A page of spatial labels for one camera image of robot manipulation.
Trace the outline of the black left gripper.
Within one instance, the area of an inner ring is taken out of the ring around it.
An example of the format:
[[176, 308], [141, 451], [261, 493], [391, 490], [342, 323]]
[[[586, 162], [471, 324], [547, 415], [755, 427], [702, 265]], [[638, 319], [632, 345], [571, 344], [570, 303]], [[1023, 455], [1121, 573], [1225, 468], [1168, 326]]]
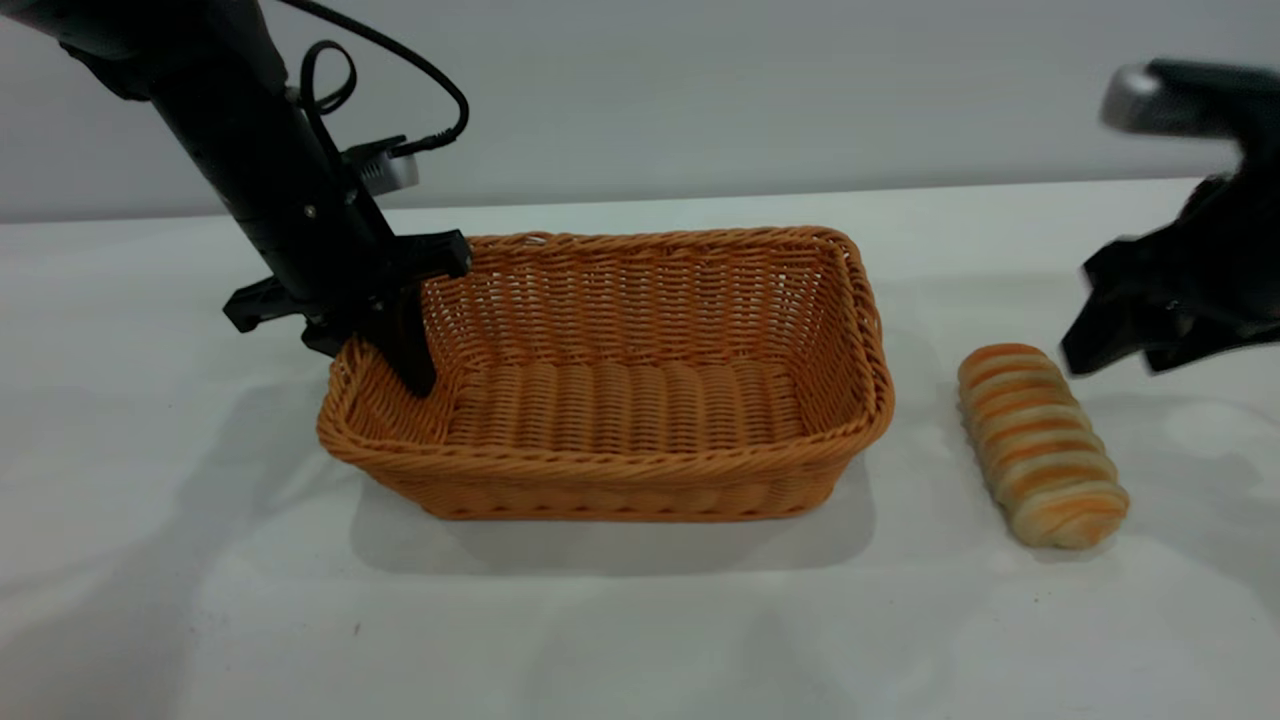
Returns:
[[237, 290], [223, 311], [241, 333], [306, 316], [302, 343], [328, 357], [372, 315], [372, 345], [403, 387], [425, 398], [436, 369], [417, 283], [467, 275], [474, 254], [461, 231], [397, 234], [384, 218], [376, 196], [419, 181], [415, 156], [398, 152], [406, 143], [399, 135], [344, 150], [338, 177], [316, 199], [250, 224], [271, 274]]

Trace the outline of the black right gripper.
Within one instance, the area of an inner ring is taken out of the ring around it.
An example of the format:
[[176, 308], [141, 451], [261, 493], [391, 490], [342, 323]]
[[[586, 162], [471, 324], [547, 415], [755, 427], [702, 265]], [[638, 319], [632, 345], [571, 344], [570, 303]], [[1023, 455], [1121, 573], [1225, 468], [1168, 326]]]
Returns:
[[1158, 375], [1277, 342], [1277, 172], [1201, 182], [1172, 222], [1083, 265], [1089, 297], [1061, 340], [1088, 377], [1144, 351]]

